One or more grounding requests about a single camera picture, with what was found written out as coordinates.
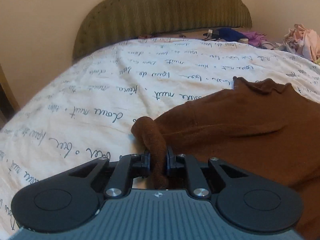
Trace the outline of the brown knit sweater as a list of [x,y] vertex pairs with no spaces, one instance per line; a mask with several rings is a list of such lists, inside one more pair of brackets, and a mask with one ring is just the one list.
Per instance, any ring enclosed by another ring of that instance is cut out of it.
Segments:
[[165,188],[167,147],[199,161],[217,157],[297,191],[304,203],[297,225],[319,237],[319,104],[291,84],[233,79],[233,88],[185,102],[156,119],[136,120],[135,138],[151,153],[152,181]]

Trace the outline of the dark blue garment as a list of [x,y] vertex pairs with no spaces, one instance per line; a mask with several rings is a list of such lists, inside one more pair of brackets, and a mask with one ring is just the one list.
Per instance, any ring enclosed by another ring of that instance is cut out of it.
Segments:
[[209,29],[205,34],[204,34],[205,41],[209,40],[225,40],[227,42],[239,42],[240,40],[248,40],[248,37],[241,32],[238,32],[232,28],[219,28],[216,30]]

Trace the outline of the olive green padded headboard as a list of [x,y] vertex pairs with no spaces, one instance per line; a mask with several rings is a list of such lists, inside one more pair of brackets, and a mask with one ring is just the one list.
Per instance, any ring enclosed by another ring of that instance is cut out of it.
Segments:
[[143,35],[206,27],[252,27],[242,0],[103,0],[84,18],[73,61]]

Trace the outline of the white script-print bedspread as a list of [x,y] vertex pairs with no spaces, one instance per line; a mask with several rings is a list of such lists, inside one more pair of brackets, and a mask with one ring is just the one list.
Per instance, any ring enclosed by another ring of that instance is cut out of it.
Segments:
[[1,239],[18,226],[21,188],[92,159],[137,153],[131,127],[186,101],[248,81],[290,83],[319,101],[319,66],[284,51],[182,38],[130,40],[97,50],[38,92],[1,129]]

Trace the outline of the pink clothes pile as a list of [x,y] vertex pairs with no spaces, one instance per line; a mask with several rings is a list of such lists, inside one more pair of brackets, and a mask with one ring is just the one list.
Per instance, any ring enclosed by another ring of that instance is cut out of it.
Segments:
[[302,24],[295,24],[284,36],[287,50],[315,64],[319,64],[319,35]]

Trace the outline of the purple garment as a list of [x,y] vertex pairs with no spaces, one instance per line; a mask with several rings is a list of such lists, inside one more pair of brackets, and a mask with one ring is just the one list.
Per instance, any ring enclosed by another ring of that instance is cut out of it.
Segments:
[[261,47],[267,41],[265,34],[256,31],[242,31],[241,33],[248,38],[248,44],[254,47]]

